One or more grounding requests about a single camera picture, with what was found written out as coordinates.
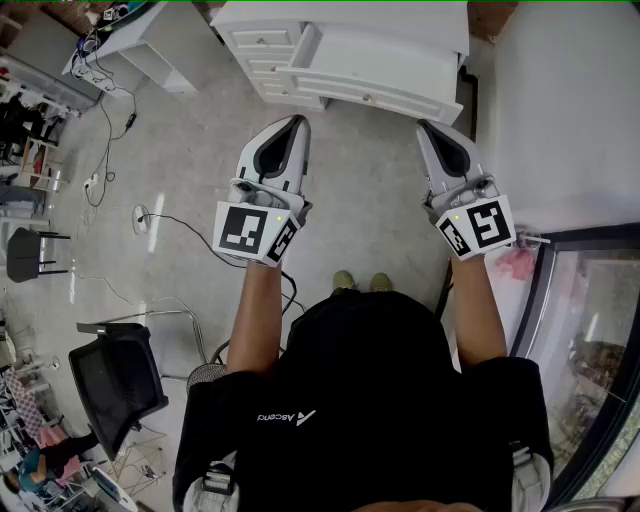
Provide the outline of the glass display case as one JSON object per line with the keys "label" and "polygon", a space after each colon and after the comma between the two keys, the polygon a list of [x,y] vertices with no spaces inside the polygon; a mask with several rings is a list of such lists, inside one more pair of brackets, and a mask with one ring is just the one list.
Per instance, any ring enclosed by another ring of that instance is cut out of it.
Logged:
{"label": "glass display case", "polygon": [[556,508],[603,494],[640,432],[640,222],[542,237],[511,353],[539,366]]}

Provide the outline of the black mesh office chair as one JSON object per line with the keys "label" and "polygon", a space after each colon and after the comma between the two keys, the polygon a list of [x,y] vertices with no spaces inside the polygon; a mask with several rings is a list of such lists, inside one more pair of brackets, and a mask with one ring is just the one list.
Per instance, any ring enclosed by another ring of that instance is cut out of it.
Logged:
{"label": "black mesh office chair", "polygon": [[100,445],[115,461],[130,430],[168,403],[150,345],[138,323],[76,325],[95,339],[69,353],[80,400]]}

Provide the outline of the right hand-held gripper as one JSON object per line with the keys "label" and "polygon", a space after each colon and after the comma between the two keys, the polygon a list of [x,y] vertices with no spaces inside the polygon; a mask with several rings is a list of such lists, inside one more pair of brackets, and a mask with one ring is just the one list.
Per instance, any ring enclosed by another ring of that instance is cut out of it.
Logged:
{"label": "right hand-held gripper", "polygon": [[516,239],[511,208],[483,172],[475,143],[446,124],[419,120],[416,137],[429,192],[423,208],[461,261]]}

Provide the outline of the person's left forearm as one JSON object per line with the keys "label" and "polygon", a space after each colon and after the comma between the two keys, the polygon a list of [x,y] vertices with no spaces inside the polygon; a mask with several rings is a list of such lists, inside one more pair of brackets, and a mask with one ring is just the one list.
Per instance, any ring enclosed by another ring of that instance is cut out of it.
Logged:
{"label": "person's left forearm", "polygon": [[228,348],[228,373],[268,373],[279,358],[282,334],[281,268],[247,265]]}

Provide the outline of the person's black shirt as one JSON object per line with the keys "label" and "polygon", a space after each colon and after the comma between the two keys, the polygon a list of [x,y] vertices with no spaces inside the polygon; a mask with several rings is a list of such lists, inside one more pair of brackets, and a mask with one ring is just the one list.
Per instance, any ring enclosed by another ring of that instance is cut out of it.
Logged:
{"label": "person's black shirt", "polygon": [[173,477],[188,512],[233,456],[238,512],[352,512],[463,502],[516,512],[547,500],[553,454],[538,366],[457,371],[442,325],[397,292],[330,297],[292,325],[267,375],[191,387]]}

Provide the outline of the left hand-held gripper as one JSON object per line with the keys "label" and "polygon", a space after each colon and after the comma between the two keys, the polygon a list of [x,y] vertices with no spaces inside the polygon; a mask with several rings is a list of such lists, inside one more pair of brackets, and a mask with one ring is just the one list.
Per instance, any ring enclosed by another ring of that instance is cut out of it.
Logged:
{"label": "left hand-held gripper", "polygon": [[217,204],[213,250],[277,267],[313,204],[300,194],[311,127],[300,114],[279,119],[242,148],[228,199]]}

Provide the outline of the chrome chair frame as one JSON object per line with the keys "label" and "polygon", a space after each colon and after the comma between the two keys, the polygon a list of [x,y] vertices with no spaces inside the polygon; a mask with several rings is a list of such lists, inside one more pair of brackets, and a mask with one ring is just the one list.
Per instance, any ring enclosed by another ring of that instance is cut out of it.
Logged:
{"label": "chrome chair frame", "polygon": [[[179,309],[173,309],[173,310],[154,309],[154,306],[164,304],[165,302],[175,303],[179,306]],[[135,306],[135,312],[133,314],[118,316],[118,317],[114,317],[106,320],[99,320],[98,324],[116,323],[116,322],[124,322],[126,320],[147,318],[152,316],[170,316],[170,315],[181,315],[181,316],[186,316],[190,319],[200,362],[202,364],[207,363],[209,361],[209,358],[207,357],[207,352],[204,345],[203,332],[202,332],[199,319],[196,313],[182,299],[179,299],[178,297],[166,296],[166,297],[154,298],[148,302],[140,302],[137,306]]]}

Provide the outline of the white shelf unit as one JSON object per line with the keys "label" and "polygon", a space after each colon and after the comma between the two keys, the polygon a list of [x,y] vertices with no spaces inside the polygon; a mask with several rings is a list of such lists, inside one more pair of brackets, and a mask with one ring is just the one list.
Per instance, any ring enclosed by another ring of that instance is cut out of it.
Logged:
{"label": "white shelf unit", "polygon": [[210,35],[192,4],[159,2],[89,55],[75,52],[62,73],[116,98],[149,81],[169,93],[194,93],[206,83]]}

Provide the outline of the person's right forearm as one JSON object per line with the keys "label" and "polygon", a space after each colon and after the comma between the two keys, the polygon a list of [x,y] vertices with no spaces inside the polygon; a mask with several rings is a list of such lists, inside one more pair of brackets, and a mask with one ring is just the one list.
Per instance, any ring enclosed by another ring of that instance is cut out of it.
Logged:
{"label": "person's right forearm", "polygon": [[454,332],[462,371],[507,356],[504,328],[482,256],[454,257]]}

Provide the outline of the clear plastic cup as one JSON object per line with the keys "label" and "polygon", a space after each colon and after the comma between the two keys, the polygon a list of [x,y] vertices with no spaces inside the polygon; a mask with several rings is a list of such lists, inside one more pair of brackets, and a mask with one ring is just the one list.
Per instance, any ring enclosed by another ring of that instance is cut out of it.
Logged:
{"label": "clear plastic cup", "polygon": [[514,246],[520,250],[537,251],[542,246],[550,244],[551,240],[544,237],[538,231],[535,231],[528,226],[516,225],[516,239]]}

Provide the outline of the wooden chair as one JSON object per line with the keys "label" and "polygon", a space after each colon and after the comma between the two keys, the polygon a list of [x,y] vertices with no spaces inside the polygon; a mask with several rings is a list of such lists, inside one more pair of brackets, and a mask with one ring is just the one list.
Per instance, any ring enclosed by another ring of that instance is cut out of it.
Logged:
{"label": "wooden chair", "polygon": [[62,176],[62,163],[55,160],[58,145],[28,137],[24,144],[19,178],[34,190],[57,193],[67,181]]}

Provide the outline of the white appliance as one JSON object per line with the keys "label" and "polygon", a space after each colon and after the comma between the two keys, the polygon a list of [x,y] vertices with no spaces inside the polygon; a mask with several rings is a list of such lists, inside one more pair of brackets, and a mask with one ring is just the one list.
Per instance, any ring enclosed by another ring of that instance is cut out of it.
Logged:
{"label": "white appliance", "polygon": [[495,47],[492,170],[516,222],[640,222],[640,11],[524,3]]}

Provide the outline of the white dresser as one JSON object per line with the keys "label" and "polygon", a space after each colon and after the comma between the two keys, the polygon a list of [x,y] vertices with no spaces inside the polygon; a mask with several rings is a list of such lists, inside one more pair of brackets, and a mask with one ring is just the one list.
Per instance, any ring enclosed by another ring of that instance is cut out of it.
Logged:
{"label": "white dresser", "polygon": [[461,2],[228,2],[212,27],[266,103],[323,110],[331,100],[292,93],[275,68],[289,63],[307,24],[330,24],[469,54],[467,4]]}

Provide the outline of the black stool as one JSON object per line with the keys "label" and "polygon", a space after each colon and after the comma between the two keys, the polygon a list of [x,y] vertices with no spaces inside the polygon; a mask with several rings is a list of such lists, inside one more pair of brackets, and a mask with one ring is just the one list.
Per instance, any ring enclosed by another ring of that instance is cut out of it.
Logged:
{"label": "black stool", "polygon": [[57,232],[34,231],[19,227],[7,243],[6,273],[14,283],[35,280],[43,275],[68,273],[63,270],[41,270],[41,266],[54,265],[55,260],[44,260],[41,255],[43,240],[70,240],[70,236]]}

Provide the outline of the pink cloth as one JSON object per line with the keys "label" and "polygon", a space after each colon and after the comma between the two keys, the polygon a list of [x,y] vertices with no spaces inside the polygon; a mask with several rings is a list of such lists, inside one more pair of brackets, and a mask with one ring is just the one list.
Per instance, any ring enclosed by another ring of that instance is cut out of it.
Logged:
{"label": "pink cloth", "polygon": [[514,248],[501,255],[495,262],[501,274],[512,279],[526,281],[535,270],[535,258],[527,249]]}

